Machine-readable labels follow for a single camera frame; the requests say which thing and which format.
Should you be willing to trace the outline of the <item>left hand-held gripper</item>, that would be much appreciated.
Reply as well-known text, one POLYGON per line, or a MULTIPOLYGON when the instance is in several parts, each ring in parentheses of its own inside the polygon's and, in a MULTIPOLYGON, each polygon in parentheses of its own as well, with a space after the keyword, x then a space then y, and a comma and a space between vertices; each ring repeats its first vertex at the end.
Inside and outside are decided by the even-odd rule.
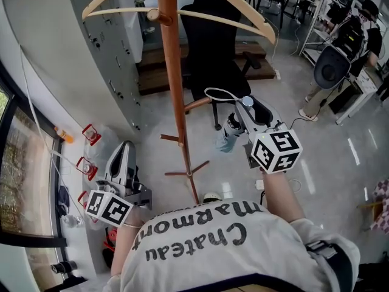
POLYGON ((96 181, 90 191, 85 213, 112 226, 124 224, 133 207, 152 209, 152 191, 136 182, 136 148, 123 141, 109 157, 105 180, 96 181))

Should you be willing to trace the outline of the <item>light blue folding umbrella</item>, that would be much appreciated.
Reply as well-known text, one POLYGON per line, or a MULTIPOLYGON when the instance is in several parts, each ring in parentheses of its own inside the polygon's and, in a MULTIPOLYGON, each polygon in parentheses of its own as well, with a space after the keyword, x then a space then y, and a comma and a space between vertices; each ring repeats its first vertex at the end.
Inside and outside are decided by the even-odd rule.
MULTIPOLYGON (((237 97, 231 92, 214 87, 208 87, 204 89, 204 93, 209 97, 213 102, 229 102, 235 104, 236 102, 242 102, 244 106, 252 107, 253 98, 250 96, 237 97), (217 97, 213 91, 218 91, 227 95, 227 98, 217 97)), ((240 123, 237 113, 232 112, 228 117, 226 122, 220 129, 220 133, 216 139, 216 148, 224 153, 229 153, 235 146, 236 140, 244 133, 242 124, 240 123)))

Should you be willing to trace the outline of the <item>brown wooden coat rack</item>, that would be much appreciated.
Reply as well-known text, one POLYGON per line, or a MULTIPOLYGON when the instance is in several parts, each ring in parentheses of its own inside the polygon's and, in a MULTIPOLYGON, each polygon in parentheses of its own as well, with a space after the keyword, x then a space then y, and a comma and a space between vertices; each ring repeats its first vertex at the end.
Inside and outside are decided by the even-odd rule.
POLYGON ((189 180, 195 203, 199 204, 200 200, 196 191, 193 174, 206 166, 209 162, 205 161, 196 168, 191 167, 182 86, 177 0, 157 1, 158 7, 152 16, 152 20, 157 21, 160 24, 171 101, 177 127, 177 136, 162 134, 160 138, 177 143, 181 148, 185 164, 184 172, 166 172, 166 175, 186 177, 189 180))

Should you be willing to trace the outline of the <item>person's right forearm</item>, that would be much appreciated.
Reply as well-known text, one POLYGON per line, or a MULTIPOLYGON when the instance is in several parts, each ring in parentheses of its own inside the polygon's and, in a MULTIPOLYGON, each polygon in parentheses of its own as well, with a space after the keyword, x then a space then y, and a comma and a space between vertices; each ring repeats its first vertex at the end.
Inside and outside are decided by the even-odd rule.
POLYGON ((263 173, 264 192, 268 211, 288 223, 305 218, 295 193, 284 173, 263 173))

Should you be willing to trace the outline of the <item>dark blue cloth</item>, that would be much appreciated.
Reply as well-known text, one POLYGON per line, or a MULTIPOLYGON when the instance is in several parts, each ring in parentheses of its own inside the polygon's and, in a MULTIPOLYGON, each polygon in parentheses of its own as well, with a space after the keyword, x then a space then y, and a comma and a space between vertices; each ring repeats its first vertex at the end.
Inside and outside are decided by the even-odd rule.
POLYGON ((57 212, 60 217, 69 213, 70 198, 65 186, 60 186, 57 196, 57 212))

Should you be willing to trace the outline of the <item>crumpled clear plastic bottle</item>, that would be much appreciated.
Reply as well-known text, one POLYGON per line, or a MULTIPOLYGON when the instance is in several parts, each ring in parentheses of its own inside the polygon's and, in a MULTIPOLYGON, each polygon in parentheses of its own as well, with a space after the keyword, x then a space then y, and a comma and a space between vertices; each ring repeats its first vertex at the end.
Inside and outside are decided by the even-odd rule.
POLYGON ((79 228, 83 225, 83 219, 73 215, 63 215, 61 221, 68 228, 79 228))

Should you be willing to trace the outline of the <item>black office chair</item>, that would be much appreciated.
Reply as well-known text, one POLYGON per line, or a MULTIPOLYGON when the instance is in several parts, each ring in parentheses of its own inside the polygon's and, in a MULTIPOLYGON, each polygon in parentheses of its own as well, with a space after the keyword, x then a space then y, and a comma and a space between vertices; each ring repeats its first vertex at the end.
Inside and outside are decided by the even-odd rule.
MULTIPOLYGON (((184 11, 204 13, 239 22, 241 12, 226 0, 194 0, 181 8, 184 11)), ((194 101, 206 98, 204 90, 220 88, 238 98, 251 95, 245 78, 249 67, 258 69, 259 61, 248 52, 243 55, 246 63, 243 71, 235 63, 235 37, 237 27, 216 21, 181 15, 188 40, 184 76, 194 101)))

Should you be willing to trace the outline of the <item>grey round seat shell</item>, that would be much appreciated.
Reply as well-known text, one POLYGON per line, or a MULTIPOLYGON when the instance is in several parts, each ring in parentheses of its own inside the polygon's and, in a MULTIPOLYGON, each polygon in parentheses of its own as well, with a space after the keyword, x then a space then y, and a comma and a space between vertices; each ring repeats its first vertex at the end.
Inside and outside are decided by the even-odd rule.
POLYGON ((314 81, 321 89, 333 89, 348 74, 351 62, 337 48, 328 45, 314 66, 314 81))

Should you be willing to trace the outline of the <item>black box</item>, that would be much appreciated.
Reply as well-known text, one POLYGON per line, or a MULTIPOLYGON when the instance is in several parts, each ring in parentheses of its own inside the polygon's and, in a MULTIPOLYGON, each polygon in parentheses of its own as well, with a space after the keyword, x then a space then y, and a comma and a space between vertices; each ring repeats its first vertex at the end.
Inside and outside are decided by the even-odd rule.
POLYGON ((350 85, 329 104, 331 111, 334 114, 344 113, 356 101, 361 93, 359 88, 350 85))

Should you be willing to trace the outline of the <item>white storage shelf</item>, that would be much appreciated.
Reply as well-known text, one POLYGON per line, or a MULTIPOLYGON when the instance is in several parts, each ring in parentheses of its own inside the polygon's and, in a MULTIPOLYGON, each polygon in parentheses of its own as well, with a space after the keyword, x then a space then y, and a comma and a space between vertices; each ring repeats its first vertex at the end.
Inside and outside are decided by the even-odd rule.
POLYGON ((339 0, 313 0, 314 13, 299 52, 299 56, 308 60, 313 66, 323 48, 329 43, 329 33, 326 32, 325 24, 330 20, 328 12, 334 4, 340 5, 339 0))

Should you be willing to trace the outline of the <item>black cylindrical device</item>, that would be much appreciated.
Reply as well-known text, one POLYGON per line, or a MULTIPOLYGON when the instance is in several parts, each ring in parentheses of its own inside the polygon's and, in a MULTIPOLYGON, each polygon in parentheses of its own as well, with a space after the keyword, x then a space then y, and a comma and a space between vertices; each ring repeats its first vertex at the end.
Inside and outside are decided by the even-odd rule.
POLYGON ((68 274, 77 270, 78 266, 74 261, 62 261, 57 264, 51 264, 50 268, 55 274, 68 274))

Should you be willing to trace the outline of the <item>grey metal cabinet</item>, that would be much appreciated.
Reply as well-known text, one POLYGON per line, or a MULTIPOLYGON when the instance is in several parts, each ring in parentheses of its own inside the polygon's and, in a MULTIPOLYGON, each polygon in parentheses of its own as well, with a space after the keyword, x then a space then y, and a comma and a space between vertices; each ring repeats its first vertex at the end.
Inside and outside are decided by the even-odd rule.
POLYGON ((134 134, 140 133, 138 73, 130 51, 125 22, 120 13, 83 19, 82 11, 92 0, 70 0, 84 39, 105 85, 134 134))

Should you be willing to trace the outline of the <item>wooden stool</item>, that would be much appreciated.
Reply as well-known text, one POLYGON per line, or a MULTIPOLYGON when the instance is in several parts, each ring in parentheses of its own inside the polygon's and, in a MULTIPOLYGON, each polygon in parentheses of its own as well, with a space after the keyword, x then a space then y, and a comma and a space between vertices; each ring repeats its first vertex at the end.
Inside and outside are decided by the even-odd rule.
POLYGON ((384 210, 384 202, 378 201, 369 204, 358 205, 358 209, 368 210, 372 215, 372 222, 366 231, 381 230, 387 232, 387 211, 384 210))

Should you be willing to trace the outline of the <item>checked purple white cloth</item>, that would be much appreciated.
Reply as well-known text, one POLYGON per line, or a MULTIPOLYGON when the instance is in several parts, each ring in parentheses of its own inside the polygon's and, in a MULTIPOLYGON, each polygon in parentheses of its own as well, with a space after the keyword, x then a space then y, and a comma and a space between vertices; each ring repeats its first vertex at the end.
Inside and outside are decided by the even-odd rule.
POLYGON ((373 223, 371 230, 380 229, 389 235, 389 178, 379 181, 373 191, 373 223))

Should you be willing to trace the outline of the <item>light wooden clothes hanger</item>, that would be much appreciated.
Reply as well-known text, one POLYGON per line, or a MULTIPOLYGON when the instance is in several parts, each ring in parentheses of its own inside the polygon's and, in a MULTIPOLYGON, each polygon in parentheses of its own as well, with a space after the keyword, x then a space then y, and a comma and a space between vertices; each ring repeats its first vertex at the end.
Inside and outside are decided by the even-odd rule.
POLYGON ((151 7, 125 7, 118 9, 106 9, 97 11, 96 8, 100 6, 106 0, 92 0, 82 11, 81 18, 86 19, 87 17, 97 16, 97 15, 107 15, 113 13, 146 13, 147 18, 150 21, 157 21, 165 27, 172 25, 173 20, 178 16, 191 16, 195 18, 206 19, 209 21, 214 21, 217 23, 226 24, 229 26, 233 26, 239 29, 243 29, 249 32, 253 32, 259 36, 267 38, 272 44, 275 43, 275 32, 271 25, 265 22, 265 19, 262 15, 260 15, 255 8, 253 8, 249 3, 245 0, 226 0, 229 4, 231 4, 234 8, 239 10, 242 15, 244 15, 253 26, 248 26, 237 21, 232 21, 226 18, 222 18, 219 16, 209 15, 205 13, 186 11, 186 10, 178 10, 177 8, 173 9, 173 14, 171 16, 164 14, 157 8, 151 7))

